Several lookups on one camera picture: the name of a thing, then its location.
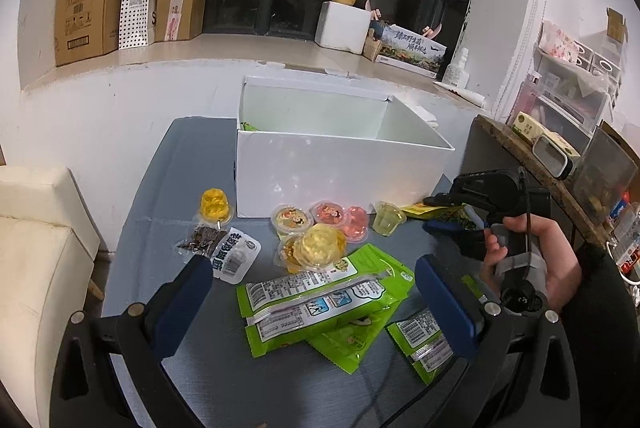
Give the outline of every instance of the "barcode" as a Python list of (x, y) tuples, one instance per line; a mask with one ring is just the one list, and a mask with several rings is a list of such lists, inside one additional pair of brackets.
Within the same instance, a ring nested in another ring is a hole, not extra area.
[(229, 275), (233, 277), (240, 266), (242, 265), (242, 259), (240, 257), (234, 257), (233, 255), (229, 255), (225, 261), (225, 265), (222, 268), (222, 273), (225, 275)]
[(75, 38), (73, 40), (68, 40), (66, 42), (67, 49), (73, 49), (74, 47), (86, 46), (89, 43), (89, 35), (85, 34), (80, 38)]
[(261, 283), (254, 283), (247, 285), (247, 291), (249, 293), (249, 303), (251, 309), (255, 310), (256, 304), (267, 300), (267, 295), (264, 292), (264, 287)]
[(409, 342), (411, 347), (416, 347), (420, 345), (427, 338), (425, 336), (424, 329), (420, 327), (419, 323), (415, 320), (408, 320), (406, 322), (398, 322), (398, 328), (402, 335)]

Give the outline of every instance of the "white cable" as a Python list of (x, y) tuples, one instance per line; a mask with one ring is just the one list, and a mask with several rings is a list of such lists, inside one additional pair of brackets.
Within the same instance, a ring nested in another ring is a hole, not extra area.
[[(606, 246), (607, 246), (607, 253), (609, 253), (609, 256), (611, 257), (611, 259), (613, 259), (613, 255), (611, 254), (611, 250), (609, 249), (609, 246), (610, 246), (610, 242), (609, 241), (607, 241)], [(625, 275), (623, 275), (622, 271), (620, 271), (620, 277), (622, 277), (622, 280), (624, 280), (629, 285), (640, 285), (640, 281), (629, 280), (627, 277), (625, 277)]]

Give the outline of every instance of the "box lid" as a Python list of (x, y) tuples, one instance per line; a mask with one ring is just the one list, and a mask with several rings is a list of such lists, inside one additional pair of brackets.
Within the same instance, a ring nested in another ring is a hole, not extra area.
[(612, 8), (607, 8), (607, 34), (616, 40), (620, 44), (623, 44), (625, 39), (629, 40), (628, 31), (626, 30), (626, 22), (622, 14), (619, 14)]

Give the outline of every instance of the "clear plastic storage box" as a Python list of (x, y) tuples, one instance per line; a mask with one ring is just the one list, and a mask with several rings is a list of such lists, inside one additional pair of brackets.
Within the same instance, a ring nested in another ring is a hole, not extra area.
[(609, 134), (596, 129), (576, 169), (571, 192), (594, 224), (622, 199), (638, 167)]

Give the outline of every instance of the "table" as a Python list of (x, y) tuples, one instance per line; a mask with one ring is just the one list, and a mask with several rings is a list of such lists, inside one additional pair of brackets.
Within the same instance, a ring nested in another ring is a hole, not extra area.
[[(103, 315), (122, 313), (135, 301), (146, 302), (158, 287), (184, 267), (174, 246), (193, 229), (201, 193), (222, 188), (235, 202), (236, 120), (176, 119), (140, 183), (124, 224), (106, 286)], [(243, 283), (283, 275), (273, 264), (278, 244), (268, 219), (240, 219), (230, 224), (258, 240), (262, 250)], [(409, 267), (435, 253), (454, 275), (476, 275), (479, 263), (464, 259), (449, 239), (436, 240), (420, 221), (409, 220), (390, 237), (373, 231), (369, 241)], [(414, 287), (392, 319), (424, 307)], [(305, 343), (252, 358), (233, 286), (214, 281), (177, 354), (163, 361), (178, 391), (207, 427), (269, 428), (377, 427), (424, 384), (382, 332), (353, 375)], [(153, 426), (114, 356), (124, 394), (141, 426)], [(456, 362), (440, 384), (393, 426), (424, 425), (449, 393), (463, 363)]]
[(609, 240), (602, 225), (594, 224), (574, 196), (569, 193), (564, 181), (553, 177), (540, 161), (535, 158), (531, 146), (508, 125), (499, 123), (486, 116), (476, 116), (472, 127), (480, 127), (496, 139), (518, 162), (542, 185), (551, 192), (551, 196), (560, 209), (571, 219), (577, 230), (588, 243), (605, 248)]

